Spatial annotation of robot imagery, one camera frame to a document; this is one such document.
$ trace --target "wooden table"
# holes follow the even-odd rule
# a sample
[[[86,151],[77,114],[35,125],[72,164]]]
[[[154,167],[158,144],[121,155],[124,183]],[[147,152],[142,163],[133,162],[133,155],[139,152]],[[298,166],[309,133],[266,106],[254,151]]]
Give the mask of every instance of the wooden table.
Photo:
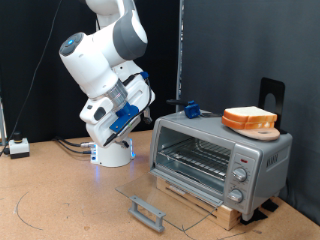
[[[93,165],[55,142],[31,144],[29,158],[1,157],[0,239],[320,239],[319,226],[279,198],[274,213],[263,211],[267,219],[231,231],[207,219],[186,232],[166,222],[163,233],[151,230],[115,190],[149,171],[151,134],[130,135],[137,157],[119,168]]]

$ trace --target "bread slice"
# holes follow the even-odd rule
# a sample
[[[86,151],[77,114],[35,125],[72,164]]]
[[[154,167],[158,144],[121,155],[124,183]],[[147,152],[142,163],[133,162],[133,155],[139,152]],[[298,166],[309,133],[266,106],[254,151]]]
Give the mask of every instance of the bread slice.
[[[224,117],[240,123],[264,123],[277,121],[277,114],[257,107],[227,108],[224,110]]]
[[[273,128],[274,122],[236,122],[226,117],[222,117],[222,123],[227,127],[233,129],[259,129],[259,128]]]

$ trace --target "black backdrop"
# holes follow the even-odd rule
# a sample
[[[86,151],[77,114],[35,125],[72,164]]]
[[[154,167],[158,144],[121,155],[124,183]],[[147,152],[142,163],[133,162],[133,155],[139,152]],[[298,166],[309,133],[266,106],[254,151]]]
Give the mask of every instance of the black backdrop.
[[[262,77],[284,82],[281,128],[293,144],[280,196],[320,224],[320,2],[184,3],[182,99],[223,113],[257,106]]]
[[[166,99],[175,97],[177,75],[179,1],[136,0],[139,17],[149,45],[136,63],[149,72],[156,94],[151,117],[174,111]],[[30,87],[34,69],[47,40],[59,0],[15,0],[0,3],[1,96],[7,133],[10,134]],[[69,36],[95,32],[95,14],[77,0],[63,0],[53,34],[38,70],[35,83],[21,115],[19,130],[29,142],[88,136],[79,118],[86,95],[72,79],[58,54]],[[140,123],[135,130],[152,129]]]

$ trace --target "toaster oven rack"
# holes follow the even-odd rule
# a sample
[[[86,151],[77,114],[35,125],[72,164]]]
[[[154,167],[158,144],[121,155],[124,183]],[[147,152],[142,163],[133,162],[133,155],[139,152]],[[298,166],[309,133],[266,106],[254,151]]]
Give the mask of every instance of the toaster oven rack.
[[[189,139],[158,153],[225,181],[231,150],[199,139]]]

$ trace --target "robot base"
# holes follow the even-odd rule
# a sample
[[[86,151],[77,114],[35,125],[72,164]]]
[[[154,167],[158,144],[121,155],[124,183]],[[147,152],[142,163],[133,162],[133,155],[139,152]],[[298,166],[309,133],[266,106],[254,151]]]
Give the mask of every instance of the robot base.
[[[121,167],[130,163],[135,157],[132,151],[132,140],[125,138],[130,143],[129,148],[122,148],[119,144],[112,143],[108,148],[101,148],[95,145],[91,149],[91,163],[104,167]]]

